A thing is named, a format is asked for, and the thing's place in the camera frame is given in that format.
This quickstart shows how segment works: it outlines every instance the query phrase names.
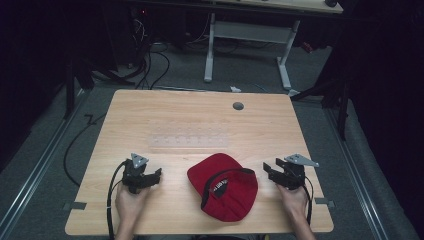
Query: forearm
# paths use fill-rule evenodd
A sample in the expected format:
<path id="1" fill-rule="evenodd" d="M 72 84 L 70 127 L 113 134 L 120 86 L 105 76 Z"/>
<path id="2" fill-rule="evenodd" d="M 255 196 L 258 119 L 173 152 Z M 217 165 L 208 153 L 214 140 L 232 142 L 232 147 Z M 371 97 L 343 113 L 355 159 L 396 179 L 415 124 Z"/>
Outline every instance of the forearm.
<path id="1" fill-rule="evenodd" d="M 131 240 L 134 237 L 134 221 L 124 221 L 119 223 L 116 240 Z"/>
<path id="2" fill-rule="evenodd" d="M 315 240 L 315 235 L 311 230 L 306 217 L 301 214 L 290 214 L 290 221 L 297 240 Z"/>

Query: wooden table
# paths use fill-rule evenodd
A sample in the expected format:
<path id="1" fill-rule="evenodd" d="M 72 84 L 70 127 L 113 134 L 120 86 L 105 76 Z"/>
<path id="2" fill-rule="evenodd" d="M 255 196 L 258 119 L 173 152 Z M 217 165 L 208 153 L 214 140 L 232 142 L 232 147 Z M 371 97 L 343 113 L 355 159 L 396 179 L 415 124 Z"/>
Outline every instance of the wooden table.
<path id="1" fill-rule="evenodd" d="M 244 108 L 235 110 L 235 102 Z M 277 157 L 300 153 L 310 158 L 286 95 L 118 90 L 75 199 L 87 203 L 86 208 L 71 211 L 68 234 L 108 234 L 109 183 L 117 166 L 133 152 L 150 159 L 146 174 L 162 168 L 161 182 L 149 193 L 137 234 L 292 231 L 277 188 L 262 170 L 263 162 L 278 169 Z M 217 152 L 232 156 L 256 172 L 258 195 L 242 221 L 224 223 L 201 211 L 201 198 L 187 178 L 191 166 Z M 313 183 L 314 196 L 324 197 L 314 168 L 305 167 L 305 171 Z M 112 214 L 116 230 L 119 217 L 114 207 Z M 326 205 L 313 204 L 311 226 L 315 232 L 333 229 Z"/>

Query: red cap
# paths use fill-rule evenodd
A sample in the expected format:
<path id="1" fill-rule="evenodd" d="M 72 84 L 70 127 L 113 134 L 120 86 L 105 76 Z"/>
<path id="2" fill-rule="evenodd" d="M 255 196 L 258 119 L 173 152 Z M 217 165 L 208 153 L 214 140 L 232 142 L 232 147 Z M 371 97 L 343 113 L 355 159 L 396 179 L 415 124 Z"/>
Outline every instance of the red cap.
<path id="1" fill-rule="evenodd" d="M 221 221 L 240 221 L 255 202 L 258 192 L 255 172 L 224 153 L 194 165 L 187 175 L 202 197 L 200 208 Z"/>

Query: wire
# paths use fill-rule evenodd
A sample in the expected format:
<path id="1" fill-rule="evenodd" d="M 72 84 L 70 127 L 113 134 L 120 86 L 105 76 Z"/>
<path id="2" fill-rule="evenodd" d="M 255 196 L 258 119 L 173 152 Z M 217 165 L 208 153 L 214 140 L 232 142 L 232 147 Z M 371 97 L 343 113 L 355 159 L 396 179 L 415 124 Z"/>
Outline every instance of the wire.
<path id="1" fill-rule="evenodd" d="M 260 85 L 258 85 L 258 84 L 256 84 L 256 83 L 252 83 L 253 85 L 255 85 L 256 87 L 258 87 L 258 88 L 260 88 L 260 89 L 262 89 L 264 92 L 269 92 L 268 90 L 266 90 L 264 87 L 262 87 L 262 86 L 260 86 Z"/>
<path id="2" fill-rule="evenodd" d="M 140 31 L 140 28 L 143 27 L 143 32 L 141 33 L 141 38 L 140 38 L 140 43 L 143 43 L 144 34 L 146 34 L 146 28 L 144 27 L 143 23 L 140 20 L 134 19 L 134 21 L 140 24 L 140 26 L 138 26 L 137 30 L 135 31 L 136 34 L 138 33 L 138 31 Z"/>
<path id="3" fill-rule="evenodd" d="M 153 89 L 153 86 L 163 77 L 163 76 L 165 76 L 165 74 L 168 72 L 168 70 L 169 70 L 169 66 L 171 65 L 171 63 L 170 63 L 170 61 L 169 61 L 169 58 L 167 57 L 167 56 L 165 56 L 164 54 L 162 54 L 162 53 L 160 53 L 160 52 L 156 52 L 156 54 L 159 54 L 159 55 L 161 55 L 162 57 L 164 57 L 165 59 L 166 59 L 166 61 L 167 61 L 167 63 L 168 63 L 168 65 L 166 66 L 166 69 L 165 69 L 165 71 L 162 73 L 162 75 L 160 75 L 160 77 L 158 77 L 153 83 L 152 83 L 152 85 L 150 86 L 150 90 L 152 90 Z"/>
<path id="4" fill-rule="evenodd" d="M 151 49 L 151 46 L 149 47 L 149 51 L 147 52 L 147 57 L 148 57 L 148 59 L 149 59 L 149 65 L 148 65 L 148 68 L 147 68 L 147 72 L 145 71 L 145 73 L 144 73 L 144 76 L 143 76 L 143 78 L 137 83 L 137 85 L 135 86 L 135 89 L 138 89 L 139 87 L 140 87 L 140 84 L 141 83 L 143 83 L 143 85 L 141 86 L 141 89 L 143 89 L 143 86 L 144 86 L 144 81 L 147 83 L 147 85 L 148 85 L 148 82 L 147 82 L 147 75 L 149 75 L 149 73 L 150 73 L 150 68 L 151 68 L 151 65 L 152 65 L 152 58 L 151 58 L 151 56 L 150 56 L 150 49 Z"/>
<path id="5" fill-rule="evenodd" d="M 113 192 L 113 190 L 115 190 L 115 188 L 116 188 L 116 186 L 118 186 L 118 184 L 120 183 L 120 182 L 122 182 L 122 179 L 121 180 L 119 180 L 114 186 L 113 186 L 113 188 L 112 188 L 112 192 Z"/>
<path id="6" fill-rule="evenodd" d="M 190 48 L 190 49 L 195 49 L 195 50 L 203 50 L 203 49 L 206 49 L 208 47 L 208 44 L 203 44 L 202 47 L 193 47 L 194 44 L 199 44 L 199 43 L 201 43 L 201 42 L 186 44 L 185 46 Z"/>
<path id="7" fill-rule="evenodd" d="M 68 147 L 66 148 L 65 151 L 65 155 L 63 156 L 63 169 L 65 170 L 65 174 L 66 176 L 69 178 L 69 180 L 71 180 L 71 182 L 73 182 L 77 187 L 80 187 L 81 184 L 78 183 L 72 176 L 71 174 L 68 172 L 68 167 L 66 165 L 67 162 L 67 158 L 68 158 L 68 154 L 69 151 L 72 147 L 72 145 L 75 143 L 75 141 L 81 136 L 81 134 L 83 134 L 89 127 L 91 127 L 92 125 L 95 125 L 97 123 L 97 121 L 99 121 L 100 119 L 102 119 L 104 116 L 106 116 L 106 113 L 102 114 L 100 117 L 96 118 L 93 122 L 89 123 L 87 126 L 85 126 L 71 141 L 71 143 L 68 145 Z"/>
<path id="8" fill-rule="evenodd" d="M 309 184 L 311 185 L 311 195 L 309 195 L 308 189 L 306 188 L 306 185 L 303 185 L 303 189 L 305 189 L 306 195 L 308 197 L 308 215 L 306 216 L 306 220 L 308 221 L 308 224 L 311 225 L 311 216 L 312 216 L 312 199 L 314 199 L 314 186 L 312 185 L 311 180 L 309 180 L 308 177 L 305 177 Z"/>
<path id="9" fill-rule="evenodd" d="M 208 14 L 208 18 L 206 19 L 205 27 L 203 28 L 203 31 L 202 31 L 202 33 L 199 35 L 199 37 L 198 37 L 196 40 L 193 40 L 193 41 L 191 41 L 191 42 L 187 42 L 186 44 L 202 42 L 202 41 L 204 41 L 204 40 L 206 40 L 206 39 L 209 39 L 209 37 L 205 37 L 205 38 L 203 38 L 203 39 L 200 39 L 200 38 L 202 38 L 202 37 L 205 35 L 206 29 L 208 28 L 208 25 L 209 25 L 210 17 L 211 17 L 211 14 L 209 13 L 209 14 Z"/>
<path id="10" fill-rule="evenodd" d="M 231 49 L 229 51 L 220 51 L 220 50 L 218 50 L 218 47 L 226 47 L 226 46 L 228 46 L 230 44 L 221 45 L 221 46 L 214 46 L 214 50 L 216 52 L 229 54 L 229 53 L 232 53 L 232 52 L 236 51 L 239 48 L 239 41 L 238 40 L 235 40 L 235 39 L 221 39 L 221 40 L 222 40 L 221 43 L 225 43 L 225 42 L 232 43 L 233 42 L 234 43 L 234 47 L 233 47 L 233 49 Z"/>
<path id="11" fill-rule="evenodd" d="M 106 215 L 107 215 L 107 225 L 109 229 L 109 238 L 111 240 L 115 239 L 115 235 L 113 232 L 113 224 L 112 224 L 112 192 L 115 186 L 113 186 L 113 182 L 115 181 L 116 174 L 118 173 L 119 169 L 125 165 L 126 161 L 119 164 L 119 166 L 116 168 L 115 172 L 113 173 L 112 179 L 110 181 L 109 185 L 109 191 L 107 193 L 107 201 L 106 201 Z"/>

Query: human hand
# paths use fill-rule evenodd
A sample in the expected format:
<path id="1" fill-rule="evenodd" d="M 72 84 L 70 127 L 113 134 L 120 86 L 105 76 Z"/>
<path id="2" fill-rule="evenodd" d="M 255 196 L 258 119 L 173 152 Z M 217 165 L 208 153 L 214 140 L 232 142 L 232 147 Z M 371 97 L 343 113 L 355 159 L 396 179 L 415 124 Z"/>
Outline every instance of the human hand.
<path id="1" fill-rule="evenodd" d="M 277 184 L 277 188 L 281 194 L 284 210 L 288 214 L 305 216 L 306 204 L 308 203 L 305 190 L 302 187 L 288 190 L 279 184 Z"/>
<path id="2" fill-rule="evenodd" d="M 315 236 L 305 215 L 308 203 L 305 189 L 299 187 L 294 190 L 288 190 L 279 184 L 277 184 L 277 188 L 280 191 L 284 210 L 288 214 L 297 239 L 314 240 Z"/>
<path id="3" fill-rule="evenodd" d="M 132 239 L 134 226 L 139 218 L 146 201 L 150 188 L 144 188 L 139 194 L 132 194 L 128 187 L 118 184 L 115 206 L 120 218 L 117 240 Z"/>

